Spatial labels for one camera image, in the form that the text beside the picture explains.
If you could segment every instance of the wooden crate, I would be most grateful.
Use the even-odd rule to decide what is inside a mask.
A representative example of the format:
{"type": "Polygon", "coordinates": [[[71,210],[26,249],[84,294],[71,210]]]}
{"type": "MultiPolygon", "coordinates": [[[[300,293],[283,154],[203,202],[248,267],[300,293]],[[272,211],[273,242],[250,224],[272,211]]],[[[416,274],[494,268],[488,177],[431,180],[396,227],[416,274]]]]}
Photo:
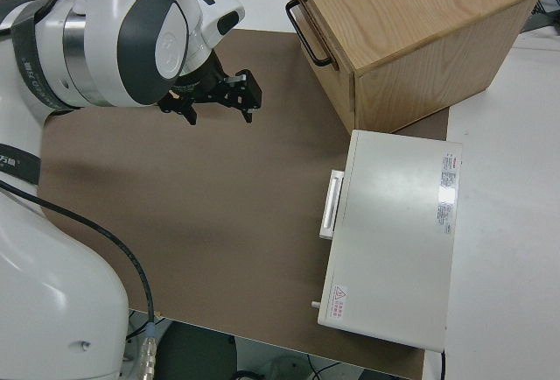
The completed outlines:
{"type": "Polygon", "coordinates": [[[292,0],[342,122],[393,132],[486,89],[537,0],[292,0]]]}

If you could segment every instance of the sticker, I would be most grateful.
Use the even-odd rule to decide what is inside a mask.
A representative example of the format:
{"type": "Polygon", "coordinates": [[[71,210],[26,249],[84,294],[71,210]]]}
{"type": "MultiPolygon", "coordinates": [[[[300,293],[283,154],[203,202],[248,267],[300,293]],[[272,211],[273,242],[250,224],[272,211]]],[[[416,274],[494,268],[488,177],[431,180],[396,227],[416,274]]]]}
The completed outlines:
{"type": "Polygon", "coordinates": [[[329,309],[329,319],[342,320],[344,316],[344,303],[347,300],[347,288],[342,285],[335,285],[331,293],[331,308],[329,309]]]}
{"type": "Polygon", "coordinates": [[[437,192],[437,226],[439,231],[451,234],[455,220],[457,195],[457,169],[459,162],[452,152],[445,154],[441,165],[439,191],[437,192]]]}

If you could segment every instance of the black handle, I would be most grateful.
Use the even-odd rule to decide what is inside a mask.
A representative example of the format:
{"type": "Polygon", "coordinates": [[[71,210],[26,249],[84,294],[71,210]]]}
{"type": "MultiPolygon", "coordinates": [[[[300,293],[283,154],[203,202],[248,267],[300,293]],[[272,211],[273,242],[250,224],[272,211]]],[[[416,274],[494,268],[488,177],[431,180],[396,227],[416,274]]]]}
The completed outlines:
{"type": "Polygon", "coordinates": [[[318,67],[326,67],[327,65],[330,65],[331,63],[333,63],[333,58],[328,57],[328,58],[325,58],[325,59],[319,59],[315,55],[315,53],[313,52],[311,46],[309,46],[309,43],[305,39],[304,34],[301,32],[301,29],[299,28],[299,25],[296,22],[296,19],[291,14],[291,9],[294,6],[298,6],[298,5],[299,5],[299,0],[291,0],[286,4],[286,14],[288,14],[288,19],[290,20],[291,24],[294,26],[294,29],[296,30],[296,33],[299,36],[299,39],[301,40],[302,44],[304,45],[305,50],[309,54],[309,57],[311,58],[313,63],[315,65],[317,65],[318,67]]]}

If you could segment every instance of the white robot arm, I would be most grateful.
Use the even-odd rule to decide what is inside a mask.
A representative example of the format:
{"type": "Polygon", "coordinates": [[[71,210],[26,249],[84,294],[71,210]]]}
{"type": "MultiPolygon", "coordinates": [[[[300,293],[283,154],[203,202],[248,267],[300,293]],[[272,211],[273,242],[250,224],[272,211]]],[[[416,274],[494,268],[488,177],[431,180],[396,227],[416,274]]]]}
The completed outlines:
{"type": "Polygon", "coordinates": [[[46,117],[157,103],[194,124],[193,103],[219,102],[250,122],[261,90],[213,50],[243,16],[236,0],[0,0],[0,378],[109,380],[122,362],[121,281],[21,198],[37,193],[46,117]]]}

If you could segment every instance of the brown table surface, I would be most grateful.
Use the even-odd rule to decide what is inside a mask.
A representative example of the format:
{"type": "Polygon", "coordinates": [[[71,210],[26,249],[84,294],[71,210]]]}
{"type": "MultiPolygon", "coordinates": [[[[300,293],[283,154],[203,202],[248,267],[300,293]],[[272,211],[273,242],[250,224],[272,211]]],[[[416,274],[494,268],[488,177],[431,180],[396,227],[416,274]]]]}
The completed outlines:
{"type": "MultiPolygon", "coordinates": [[[[156,310],[174,320],[420,379],[421,349],[317,323],[330,243],[319,238],[331,169],[350,137],[295,34],[235,31],[217,49],[227,72],[251,69],[262,109],[246,124],[219,105],[190,126],[155,107],[84,109],[45,127],[40,195],[117,234],[142,262],[156,310]]],[[[403,130],[445,138],[446,113],[403,130]]],[[[48,213],[117,271],[145,309],[126,257],[48,213]]]]}

